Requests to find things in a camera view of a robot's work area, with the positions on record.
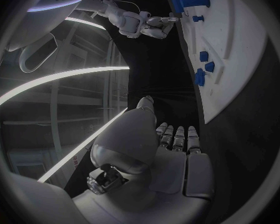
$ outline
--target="light strip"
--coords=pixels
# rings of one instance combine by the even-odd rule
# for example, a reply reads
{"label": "light strip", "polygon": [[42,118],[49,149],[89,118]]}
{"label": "light strip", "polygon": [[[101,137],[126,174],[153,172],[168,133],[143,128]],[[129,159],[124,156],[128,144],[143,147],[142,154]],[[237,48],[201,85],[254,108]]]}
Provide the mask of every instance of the light strip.
{"label": "light strip", "polygon": [[79,69],[79,70],[73,70],[73,71],[65,71],[65,72],[41,77],[36,80],[27,82],[21,86],[18,86],[16,88],[14,88],[13,90],[7,92],[6,94],[2,95],[0,97],[0,105],[2,105],[4,102],[8,101],[12,97],[18,95],[19,93],[22,93],[23,91],[26,91],[30,88],[39,86],[41,84],[44,84],[44,83],[47,83],[50,81],[58,80],[60,78],[66,78],[69,76],[75,76],[75,75],[81,75],[81,74],[87,74],[87,73],[99,72],[99,71],[114,71],[114,70],[129,70],[129,69],[130,68],[128,66],[96,67],[96,68]]}
{"label": "light strip", "polygon": [[55,9],[55,8],[59,8],[59,7],[63,7],[63,6],[68,6],[68,5],[71,5],[71,4],[75,4],[75,3],[80,2],[80,1],[82,1],[82,0],[75,0],[75,1],[71,1],[69,3],[64,3],[64,4],[60,4],[60,5],[55,5],[55,6],[30,8],[27,12],[51,10],[51,9]]}
{"label": "light strip", "polygon": [[89,144],[93,139],[95,139],[101,132],[103,132],[110,124],[112,124],[119,116],[121,116],[127,108],[119,113],[117,116],[115,116],[112,120],[110,120],[108,123],[106,123],[103,127],[101,127],[98,131],[96,131],[94,134],[92,134],[89,138],[87,138],[84,142],[79,144],[73,151],[71,151],[69,154],[67,154],[63,159],[61,159],[55,166],[53,166],[49,171],[47,171],[40,179],[38,179],[38,182],[43,183],[45,182],[49,177],[51,177],[55,172],[58,171],[59,168],[61,168],[66,162],[68,162],[73,156],[75,156],[80,150],[82,150],[87,144]]}
{"label": "light strip", "polygon": [[87,25],[95,26],[95,27],[98,27],[98,28],[100,28],[100,29],[106,30],[106,29],[104,29],[103,26],[97,25],[97,24],[95,24],[95,23],[93,23],[93,22],[89,22],[89,21],[77,19],[77,18],[67,17],[67,18],[65,18],[65,20],[68,20],[68,21],[76,21],[76,22],[84,23],[84,24],[87,24]]}

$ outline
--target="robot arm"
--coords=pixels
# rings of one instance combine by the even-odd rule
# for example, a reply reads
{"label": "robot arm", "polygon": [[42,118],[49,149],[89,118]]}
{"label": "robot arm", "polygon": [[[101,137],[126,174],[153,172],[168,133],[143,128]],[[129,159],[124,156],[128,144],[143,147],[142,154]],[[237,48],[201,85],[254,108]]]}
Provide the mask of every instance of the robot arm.
{"label": "robot arm", "polygon": [[178,18],[150,17],[151,14],[141,11],[125,11],[117,7],[111,0],[83,0],[77,10],[94,11],[98,15],[108,17],[109,21],[119,28],[119,33],[129,38],[138,38],[141,33],[157,39],[166,38]]}

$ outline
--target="led light strip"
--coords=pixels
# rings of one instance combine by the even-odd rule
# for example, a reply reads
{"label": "led light strip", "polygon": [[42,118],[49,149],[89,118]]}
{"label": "led light strip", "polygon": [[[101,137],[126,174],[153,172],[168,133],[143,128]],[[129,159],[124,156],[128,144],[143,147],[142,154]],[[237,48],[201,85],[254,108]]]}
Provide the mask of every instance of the led light strip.
{"label": "led light strip", "polygon": [[101,127],[98,131],[92,134],[89,138],[87,138],[84,142],[78,145],[73,151],[67,154],[63,159],[61,159],[55,166],[53,166],[49,171],[47,171],[38,182],[43,183],[49,177],[51,177],[59,168],[61,168],[66,162],[68,162],[73,156],[75,156],[80,150],[82,150],[87,144],[89,144],[93,139],[95,139],[101,132],[103,132],[110,124],[112,124],[119,116],[121,116],[127,108],[120,112],[117,116],[115,116],[112,120],[106,123],[103,127]]}
{"label": "led light strip", "polygon": [[72,18],[72,17],[67,17],[67,18],[65,18],[65,20],[68,20],[68,21],[76,21],[76,22],[84,23],[84,24],[87,24],[87,25],[95,26],[95,27],[98,27],[98,28],[100,28],[100,29],[106,30],[106,29],[104,29],[103,26],[97,25],[97,24],[95,24],[95,23],[93,23],[93,22],[84,21],[84,20],[81,20],[81,19],[76,19],[76,18]]}
{"label": "led light strip", "polygon": [[4,102],[8,101],[12,97],[18,95],[19,93],[26,91],[30,88],[33,88],[35,86],[39,86],[41,84],[58,80],[60,78],[65,78],[69,76],[75,76],[75,75],[81,75],[81,74],[87,74],[92,72],[99,72],[99,71],[114,71],[114,70],[129,70],[130,68],[128,66],[109,66],[109,67],[97,67],[97,68],[87,68],[87,69],[79,69],[79,70],[73,70],[73,71],[65,71],[61,73],[56,73],[53,75],[45,76],[38,78],[36,80],[27,82],[21,86],[18,86],[14,88],[13,90],[7,92],[6,94],[2,95],[0,97],[0,105],[2,105]]}
{"label": "led light strip", "polygon": [[45,10],[51,10],[51,9],[55,9],[55,8],[59,8],[59,7],[63,7],[63,6],[68,6],[71,4],[75,4],[78,3],[82,0],[75,0],[75,1],[71,1],[69,3],[65,3],[65,4],[60,4],[60,5],[55,5],[55,6],[47,6],[47,7],[39,7],[39,8],[30,8],[27,12],[34,12],[34,11],[45,11]]}

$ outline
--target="robotic hand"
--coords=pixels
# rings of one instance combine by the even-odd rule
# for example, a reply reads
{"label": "robotic hand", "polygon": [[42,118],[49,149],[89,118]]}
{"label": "robotic hand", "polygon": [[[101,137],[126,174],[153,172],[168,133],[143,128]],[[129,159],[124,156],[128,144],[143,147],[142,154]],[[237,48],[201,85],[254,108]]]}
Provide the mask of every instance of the robotic hand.
{"label": "robotic hand", "polygon": [[112,0],[83,0],[77,10],[97,12],[98,15],[109,18],[109,21],[119,28],[119,33],[129,38],[138,38],[141,33],[157,39],[167,37],[175,22],[173,13],[169,17],[151,17],[147,11],[125,11],[117,7]]}

